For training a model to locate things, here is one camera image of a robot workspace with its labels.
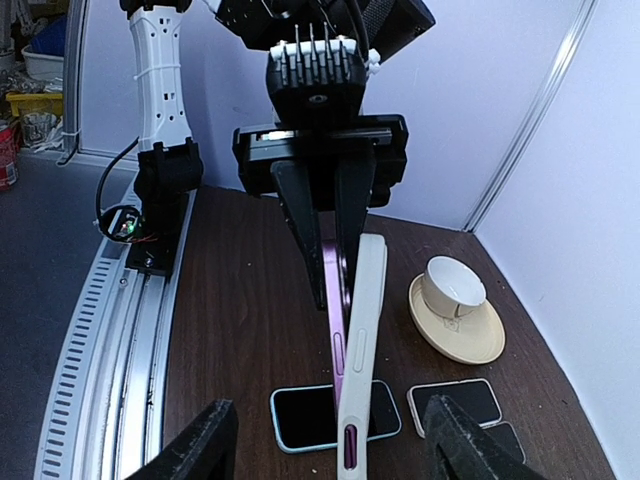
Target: white wall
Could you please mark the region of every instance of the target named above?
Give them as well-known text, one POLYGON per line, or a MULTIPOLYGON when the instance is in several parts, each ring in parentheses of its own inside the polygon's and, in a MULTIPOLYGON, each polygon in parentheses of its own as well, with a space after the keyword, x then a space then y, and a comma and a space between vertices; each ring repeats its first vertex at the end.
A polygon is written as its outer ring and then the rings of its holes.
POLYGON ((477 232, 629 480, 640 478, 639 58, 637 1, 600 2, 477 232))
MULTIPOLYGON (((579 0, 427 0, 438 24, 369 82, 366 113, 406 116, 405 180, 390 216, 460 228, 551 65, 579 0)), ((82 148, 117 152, 137 135, 133 41, 116 1, 90 0, 82 75, 82 148)), ((265 54, 247 51, 195 1, 184 18, 186 111, 205 181, 240 188, 238 126, 268 123, 265 54)))

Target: phone screen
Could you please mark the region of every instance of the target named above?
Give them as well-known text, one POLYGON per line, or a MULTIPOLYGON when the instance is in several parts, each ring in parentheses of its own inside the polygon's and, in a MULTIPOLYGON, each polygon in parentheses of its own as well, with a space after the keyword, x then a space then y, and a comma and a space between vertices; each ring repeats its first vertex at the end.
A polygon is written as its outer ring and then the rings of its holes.
POLYGON ((498 402, 496 402, 489 383, 485 380, 414 387, 410 390, 410 403, 413 404, 411 405, 412 410, 415 408, 414 420, 420 436, 424 436, 422 418, 427 411, 429 399, 433 395, 450 397, 479 425, 496 423, 502 418, 498 402))
MULTIPOLYGON (((272 409, 274 426, 285 448, 320 450, 337 446, 338 425, 332 385, 276 390, 272 409)), ((374 381, 369 439, 392 436, 400 428, 398 409, 389 387, 384 382, 374 381)))
POLYGON ((518 440, 511 424, 505 422, 494 425, 493 427, 487 427, 485 432, 487 432, 505 452, 511 455, 514 460, 520 463, 525 462, 524 451, 520 445, 520 440, 518 440))

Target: saucer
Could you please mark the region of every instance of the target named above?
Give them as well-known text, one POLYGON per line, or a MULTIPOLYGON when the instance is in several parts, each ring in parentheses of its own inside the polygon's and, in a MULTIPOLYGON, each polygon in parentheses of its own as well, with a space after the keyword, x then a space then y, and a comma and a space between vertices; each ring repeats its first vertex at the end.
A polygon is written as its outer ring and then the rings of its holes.
POLYGON ((485 301, 458 319, 435 314, 422 299, 422 274, 409 287, 409 309, 420 334, 429 344, 456 362, 482 365, 493 362, 504 350, 506 336, 497 312, 485 301))

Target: blue container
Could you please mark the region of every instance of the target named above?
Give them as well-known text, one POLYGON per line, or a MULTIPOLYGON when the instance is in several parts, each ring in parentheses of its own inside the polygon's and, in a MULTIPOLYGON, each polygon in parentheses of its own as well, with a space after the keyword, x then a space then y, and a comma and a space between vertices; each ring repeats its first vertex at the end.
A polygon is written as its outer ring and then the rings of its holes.
POLYGON ((48 25, 31 40, 33 53, 64 57, 64 44, 67 36, 67 16, 63 15, 48 25))

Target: wooden table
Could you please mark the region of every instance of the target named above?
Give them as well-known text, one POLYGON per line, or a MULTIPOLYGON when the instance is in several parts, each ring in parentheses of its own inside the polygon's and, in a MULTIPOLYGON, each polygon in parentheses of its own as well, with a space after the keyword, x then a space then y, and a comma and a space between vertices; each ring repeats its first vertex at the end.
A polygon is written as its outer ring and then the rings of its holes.
MULTIPOLYGON (((404 427, 369 444, 370 479, 425 478, 424 444, 405 399, 416 384, 485 377, 515 427, 529 466, 549 479, 614 478, 576 395, 502 274, 470 234, 370 216, 365 231, 389 247, 375 377, 393 390, 404 427), (507 332, 503 355, 471 367, 433 350, 416 330, 407 290, 433 255, 451 255, 484 280, 507 332)), ((274 199, 200 190, 176 303, 165 442, 209 402, 234 400, 240 419, 236 478, 332 479, 335 450, 282 453, 269 395, 332 381, 326 314, 274 199)))

